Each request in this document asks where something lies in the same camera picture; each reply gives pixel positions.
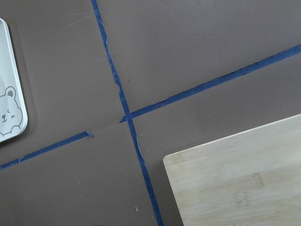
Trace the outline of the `wooden cutting board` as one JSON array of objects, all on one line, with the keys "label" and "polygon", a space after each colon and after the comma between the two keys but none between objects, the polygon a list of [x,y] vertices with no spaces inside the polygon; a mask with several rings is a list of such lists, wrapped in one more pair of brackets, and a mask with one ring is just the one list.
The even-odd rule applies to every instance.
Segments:
[{"label": "wooden cutting board", "polygon": [[163,158],[186,226],[298,226],[301,117],[295,115]]}]

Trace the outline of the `cream bear tray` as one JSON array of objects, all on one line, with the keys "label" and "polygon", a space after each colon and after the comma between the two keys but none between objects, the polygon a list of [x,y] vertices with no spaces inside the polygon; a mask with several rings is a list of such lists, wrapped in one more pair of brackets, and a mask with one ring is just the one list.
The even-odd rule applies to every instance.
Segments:
[{"label": "cream bear tray", "polygon": [[24,132],[28,115],[8,25],[0,20],[0,141]]}]

